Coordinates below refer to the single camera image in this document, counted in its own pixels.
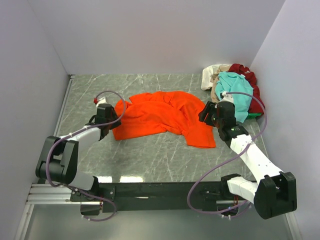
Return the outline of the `orange t shirt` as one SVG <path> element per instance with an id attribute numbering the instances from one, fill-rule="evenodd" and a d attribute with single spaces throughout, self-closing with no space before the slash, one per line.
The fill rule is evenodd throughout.
<path id="1" fill-rule="evenodd" d="M 116 113 L 124 115 L 112 133 L 120 141 L 170 132 L 183 136 L 188 146 L 215 148 L 213 127 L 199 121 L 204 107 L 198 97 L 184 91 L 136 94 L 116 104 Z"/>

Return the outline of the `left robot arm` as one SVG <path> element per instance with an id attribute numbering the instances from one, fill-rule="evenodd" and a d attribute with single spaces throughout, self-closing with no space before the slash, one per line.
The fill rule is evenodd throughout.
<path id="1" fill-rule="evenodd" d="M 95 191 L 99 187 L 98 179 L 78 170 L 79 152 L 102 140 L 110 130 L 120 125 L 121 121 L 111 104 L 98 104 L 96 114 L 78 134 L 45 139 L 35 175 L 45 180 L 50 177 L 53 182 L 84 191 Z"/>

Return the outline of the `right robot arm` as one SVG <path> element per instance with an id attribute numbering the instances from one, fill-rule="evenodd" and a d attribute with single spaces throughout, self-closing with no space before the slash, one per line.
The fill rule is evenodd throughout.
<path id="1" fill-rule="evenodd" d="M 233 103 L 208 101 L 198 116 L 200 122 L 218 129 L 220 139 L 239 155 L 255 178 L 252 182 L 239 174 L 222 177 L 222 196 L 237 195 L 251 202 L 265 220 L 297 209 L 295 176 L 274 165 L 254 143 L 248 131 L 236 123 Z"/>

